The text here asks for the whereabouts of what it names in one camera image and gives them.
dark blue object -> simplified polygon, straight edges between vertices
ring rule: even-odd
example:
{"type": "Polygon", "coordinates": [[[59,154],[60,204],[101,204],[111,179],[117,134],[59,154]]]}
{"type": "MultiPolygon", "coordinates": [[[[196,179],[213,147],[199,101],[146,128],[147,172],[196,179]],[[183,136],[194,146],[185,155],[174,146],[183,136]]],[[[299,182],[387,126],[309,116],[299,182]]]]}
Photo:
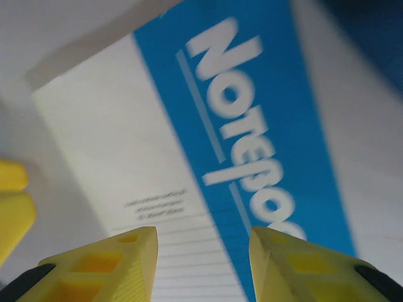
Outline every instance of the dark blue object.
{"type": "Polygon", "coordinates": [[[364,54],[403,94],[403,1],[322,2],[364,54]]]}

notebook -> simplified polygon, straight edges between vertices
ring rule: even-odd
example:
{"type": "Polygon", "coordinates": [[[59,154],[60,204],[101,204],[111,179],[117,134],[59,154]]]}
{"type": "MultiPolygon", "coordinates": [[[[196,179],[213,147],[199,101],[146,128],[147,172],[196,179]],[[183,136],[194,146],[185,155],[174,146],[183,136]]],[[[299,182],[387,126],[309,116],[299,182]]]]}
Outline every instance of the notebook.
{"type": "Polygon", "coordinates": [[[287,1],[187,0],[33,94],[108,235],[153,225],[152,301],[254,301],[254,225],[354,255],[287,1]]]}

